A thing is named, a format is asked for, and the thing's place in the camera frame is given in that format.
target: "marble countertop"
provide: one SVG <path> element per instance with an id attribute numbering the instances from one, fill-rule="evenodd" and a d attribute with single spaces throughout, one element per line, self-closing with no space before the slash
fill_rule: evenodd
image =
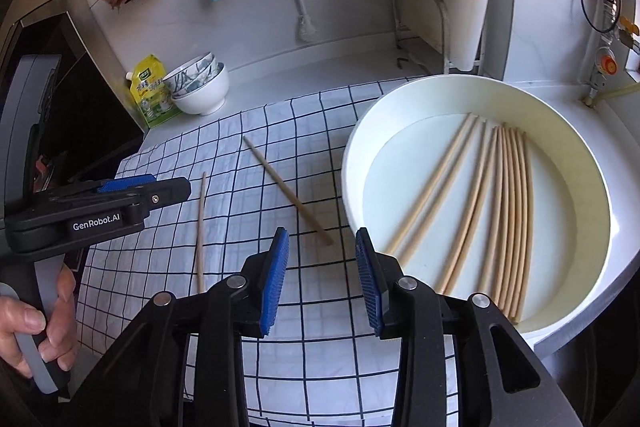
<path id="1" fill-rule="evenodd" d="M 349 68 L 343 57 L 232 87 L 225 106 L 219 112 L 206 117 L 180 115 L 149 131 L 143 148 L 240 110 L 318 90 L 385 80 L 393 78 L 393 74 L 398 76 L 399 71 L 389 67 L 387 58 L 381 54 L 358 57 L 358 60 L 353 59 L 354 64 L 363 64 L 362 68 Z M 415 75 L 417 71 L 405 71 L 404 74 Z M 560 321 L 552 333 L 526 339 L 543 358 L 587 327 L 622 290 L 640 265 L 640 146 L 607 103 L 603 102 L 593 110 L 579 101 L 586 93 L 584 86 L 545 85 L 540 82 L 513 85 L 544 100 L 575 127 L 600 165 L 612 208 L 609 262 L 596 291 Z"/>

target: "blue textured pad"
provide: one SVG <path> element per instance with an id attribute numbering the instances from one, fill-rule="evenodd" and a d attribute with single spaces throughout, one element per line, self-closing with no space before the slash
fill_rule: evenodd
<path id="1" fill-rule="evenodd" d="M 369 316 L 369 326 L 371 326 L 379 337 L 382 333 L 382 301 L 380 290 L 376 283 L 376 277 L 367 254 L 367 245 L 362 238 L 362 232 L 356 233 L 356 261 L 358 262 L 358 276 L 364 295 L 364 303 Z"/>
<path id="2" fill-rule="evenodd" d="M 282 227 L 276 230 L 271 242 L 271 266 L 262 293 L 262 310 L 260 314 L 260 331 L 268 335 L 276 321 L 276 312 L 280 302 L 280 293 L 284 283 L 284 274 L 289 261 L 289 232 Z"/>
<path id="3" fill-rule="evenodd" d="M 128 178 L 118 178 L 117 180 L 109 180 L 96 192 L 115 192 L 116 190 L 125 190 L 135 185 L 145 185 L 154 183 L 156 177 L 153 174 L 141 174 L 140 176 L 130 176 Z"/>

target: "silver screw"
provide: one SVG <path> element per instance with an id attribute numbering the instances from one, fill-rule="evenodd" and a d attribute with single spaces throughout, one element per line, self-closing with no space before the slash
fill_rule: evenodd
<path id="1" fill-rule="evenodd" d="M 241 275 L 232 275 L 226 280 L 226 285 L 229 288 L 233 288 L 234 290 L 238 290 L 242 288 L 246 284 L 246 279 Z"/>
<path id="2" fill-rule="evenodd" d="M 171 293 L 160 292 L 154 295 L 154 304 L 156 306 L 167 306 L 171 302 Z"/>
<path id="3" fill-rule="evenodd" d="M 491 299 L 484 293 L 476 293 L 473 297 L 471 297 L 471 302 L 478 306 L 478 308 L 488 308 L 489 304 L 491 304 Z"/>
<path id="4" fill-rule="evenodd" d="M 403 290 L 415 290 L 418 287 L 418 282 L 413 277 L 401 277 L 398 279 L 398 286 Z"/>

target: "hand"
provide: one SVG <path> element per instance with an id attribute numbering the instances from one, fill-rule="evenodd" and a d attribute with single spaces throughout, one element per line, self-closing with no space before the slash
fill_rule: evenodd
<path id="1" fill-rule="evenodd" d="M 58 300 L 47 325 L 47 338 L 38 351 L 45 362 L 58 359 L 64 371 L 71 369 L 78 353 L 76 309 L 73 291 L 76 280 L 65 265 L 58 275 Z M 22 356 L 14 333 L 40 333 L 46 324 L 44 315 L 36 308 L 9 297 L 0 297 L 0 357 L 21 375 L 31 378 L 31 369 Z"/>

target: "black and white grid cloth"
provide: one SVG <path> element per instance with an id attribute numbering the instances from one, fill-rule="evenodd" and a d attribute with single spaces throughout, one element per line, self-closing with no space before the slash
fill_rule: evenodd
<path id="1" fill-rule="evenodd" d="M 143 232 L 93 247 L 78 303 L 82 345 L 103 354 L 155 293 L 196 293 L 194 245 L 200 179 L 205 204 L 206 287 L 265 251 L 277 227 L 290 235 L 289 265 L 271 333 L 243 339 L 253 423 L 387 426 L 398 378 L 399 341 L 377 339 L 367 319 L 342 206 L 342 154 L 357 118 L 407 79 L 323 91 L 243 111 L 126 158 L 117 177 L 154 174 L 191 181 L 185 203 L 155 210 Z M 245 135 L 328 230 L 326 247 L 246 149 Z M 457 425 L 455 360 L 446 339 L 448 425 Z M 193 394 L 197 338 L 186 394 Z"/>

